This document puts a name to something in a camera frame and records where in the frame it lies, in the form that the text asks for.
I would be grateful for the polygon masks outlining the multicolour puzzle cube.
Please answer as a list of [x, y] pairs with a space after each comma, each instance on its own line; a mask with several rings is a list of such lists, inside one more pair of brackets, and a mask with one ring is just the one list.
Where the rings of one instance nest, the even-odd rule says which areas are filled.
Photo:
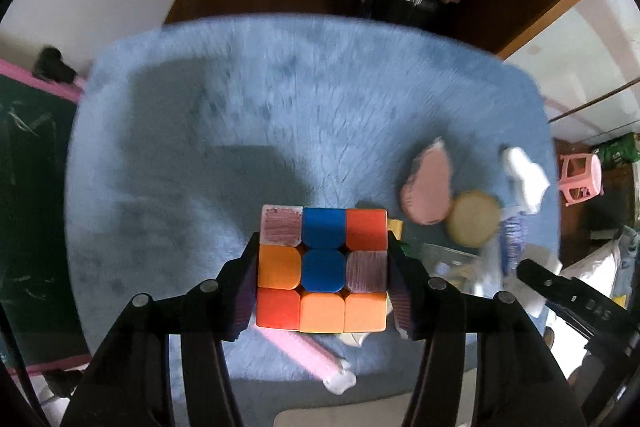
[[305, 334], [370, 334], [387, 325], [384, 209], [265, 205], [256, 324]]

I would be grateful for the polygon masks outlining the white blue carton box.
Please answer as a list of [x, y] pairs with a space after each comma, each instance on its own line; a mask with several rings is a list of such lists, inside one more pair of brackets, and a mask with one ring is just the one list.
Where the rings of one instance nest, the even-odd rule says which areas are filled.
[[528, 243], [525, 215], [518, 208], [501, 211], [499, 247], [502, 288], [518, 299], [533, 319], [538, 319], [544, 309], [544, 297], [518, 279], [516, 268], [522, 260], [532, 259], [544, 269], [558, 275], [562, 269], [558, 255], [546, 247]]

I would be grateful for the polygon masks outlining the white plastic bottle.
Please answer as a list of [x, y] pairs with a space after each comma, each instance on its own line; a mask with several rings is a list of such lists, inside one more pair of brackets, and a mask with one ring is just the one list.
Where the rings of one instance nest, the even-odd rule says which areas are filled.
[[526, 215], [538, 213], [551, 183], [541, 165], [521, 147], [508, 147], [501, 153], [503, 168], [512, 181], [514, 195]]

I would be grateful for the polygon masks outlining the clear sticker plastic cup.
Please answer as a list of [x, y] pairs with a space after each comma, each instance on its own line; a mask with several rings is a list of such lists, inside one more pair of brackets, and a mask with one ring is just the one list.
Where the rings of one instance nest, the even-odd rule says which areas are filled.
[[422, 244], [418, 258], [432, 277], [444, 279], [462, 293], [485, 296], [480, 257], [444, 246]]

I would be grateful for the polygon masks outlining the pink pear-shaped case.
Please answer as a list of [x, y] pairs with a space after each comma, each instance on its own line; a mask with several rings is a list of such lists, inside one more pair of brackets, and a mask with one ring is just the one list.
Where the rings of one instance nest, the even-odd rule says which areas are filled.
[[451, 207], [451, 165], [442, 138], [437, 138], [413, 159], [400, 190], [400, 207], [417, 225], [436, 225]]

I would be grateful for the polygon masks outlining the pink tube white cap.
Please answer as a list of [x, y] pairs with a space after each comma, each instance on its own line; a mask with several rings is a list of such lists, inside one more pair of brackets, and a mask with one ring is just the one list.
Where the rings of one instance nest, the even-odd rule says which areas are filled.
[[321, 381], [328, 392], [342, 395], [356, 386], [357, 376], [350, 370], [350, 364], [332, 355], [312, 338], [285, 329], [263, 329], [257, 325], [253, 329]]

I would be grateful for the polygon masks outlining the white plastic tray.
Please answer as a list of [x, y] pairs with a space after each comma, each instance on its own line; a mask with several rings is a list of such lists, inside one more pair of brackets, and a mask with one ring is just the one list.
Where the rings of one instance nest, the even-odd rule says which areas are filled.
[[339, 407], [294, 409], [279, 413], [273, 427], [390, 427], [400, 426], [405, 418], [411, 395], [394, 397]]

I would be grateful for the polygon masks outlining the pink plastic stool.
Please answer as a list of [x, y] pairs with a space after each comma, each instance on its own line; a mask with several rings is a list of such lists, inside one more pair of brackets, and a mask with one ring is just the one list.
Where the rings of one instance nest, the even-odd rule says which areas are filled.
[[565, 206], [587, 202], [604, 192], [600, 158], [593, 153], [561, 155], [559, 190]]

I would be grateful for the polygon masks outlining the blue fuzzy table cloth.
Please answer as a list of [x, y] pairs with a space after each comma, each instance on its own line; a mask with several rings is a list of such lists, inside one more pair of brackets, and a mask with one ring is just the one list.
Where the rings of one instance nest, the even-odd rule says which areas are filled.
[[180, 295], [239, 256], [267, 204], [398, 215], [442, 139], [458, 192], [514, 197], [500, 154], [556, 171], [534, 80], [412, 28], [221, 17], [112, 43], [93, 62], [67, 163], [68, 263], [96, 348], [140, 291]]

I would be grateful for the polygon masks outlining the green snack bag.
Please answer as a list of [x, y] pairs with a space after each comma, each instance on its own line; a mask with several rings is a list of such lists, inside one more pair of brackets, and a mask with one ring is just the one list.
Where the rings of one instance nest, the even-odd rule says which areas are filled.
[[598, 145], [593, 152], [599, 157], [604, 170], [633, 164], [639, 160], [639, 135], [629, 132]]

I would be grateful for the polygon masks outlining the green chalkboard pink frame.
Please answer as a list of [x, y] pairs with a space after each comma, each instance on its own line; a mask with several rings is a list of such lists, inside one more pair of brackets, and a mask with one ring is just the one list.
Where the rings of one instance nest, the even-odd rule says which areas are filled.
[[1, 64], [1, 304], [29, 372], [91, 359], [68, 274], [64, 192], [78, 95]]

